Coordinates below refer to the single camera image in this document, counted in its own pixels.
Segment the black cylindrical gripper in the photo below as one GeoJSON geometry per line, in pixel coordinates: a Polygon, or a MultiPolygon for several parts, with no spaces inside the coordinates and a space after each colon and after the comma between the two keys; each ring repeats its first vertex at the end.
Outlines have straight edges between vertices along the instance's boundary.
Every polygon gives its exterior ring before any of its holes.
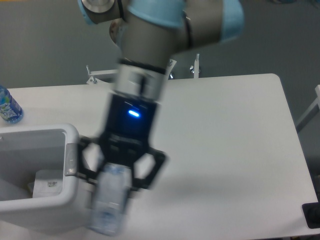
{"type": "Polygon", "coordinates": [[[106,163],[129,166],[131,192],[149,190],[167,160],[163,151],[149,149],[149,135],[157,103],[140,98],[112,94],[104,131],[100,137],[81,136],[76,143],[76,177],[90,185],[98,184],[99,170],[91,170],[84,152],[89,145],[100,146],[106,163]],[[136,177],[135,164],[144,155],[153,165],[143,178],[136,177]]]}

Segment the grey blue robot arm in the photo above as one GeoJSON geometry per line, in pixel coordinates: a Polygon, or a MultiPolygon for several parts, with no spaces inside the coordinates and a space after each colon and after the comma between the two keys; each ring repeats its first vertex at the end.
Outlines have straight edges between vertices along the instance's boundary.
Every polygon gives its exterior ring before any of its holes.
{"type": "Polygon", "coordinates": [[[97,170],[78,157],[78,177],[95,185],[107,164],[135,169],[145,154],[154,166],[145,178],[131,177],[132,191],[148,189],[165,162],[165,154],[149,144],[158,101],[172,55],[239,36],[244,10],[238,0],[80,0],[89,24],[122,20],[126,27],[116,35],[122,57],[110,99],[105,127],[96,140],[83,137],[82,154],[95,143],[103,154],[97,170]]]}

